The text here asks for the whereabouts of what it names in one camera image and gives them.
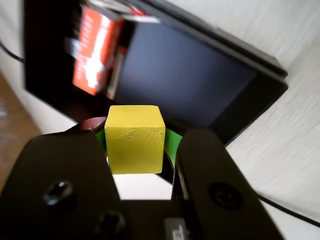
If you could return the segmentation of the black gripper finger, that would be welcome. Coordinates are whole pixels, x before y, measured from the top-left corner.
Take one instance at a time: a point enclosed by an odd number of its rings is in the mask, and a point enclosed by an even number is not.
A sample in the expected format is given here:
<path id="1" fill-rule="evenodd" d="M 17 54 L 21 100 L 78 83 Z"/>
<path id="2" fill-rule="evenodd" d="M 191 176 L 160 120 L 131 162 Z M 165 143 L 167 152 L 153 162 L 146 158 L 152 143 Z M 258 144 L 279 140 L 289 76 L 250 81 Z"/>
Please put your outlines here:
<path id="1" fill-rule="evenodd" d="M 172 198 L 184 206 L 195 240 L 281 240 L 282 234 L 260 203 L 218 136 L 192 129 L 165 134 L 173 164 Z"/>
<path id="2" fill-rule="evenodd" d="M 93 131 L 32 138 L 0 196 L 3 240 L 120 240 L 123 213 Z"/>

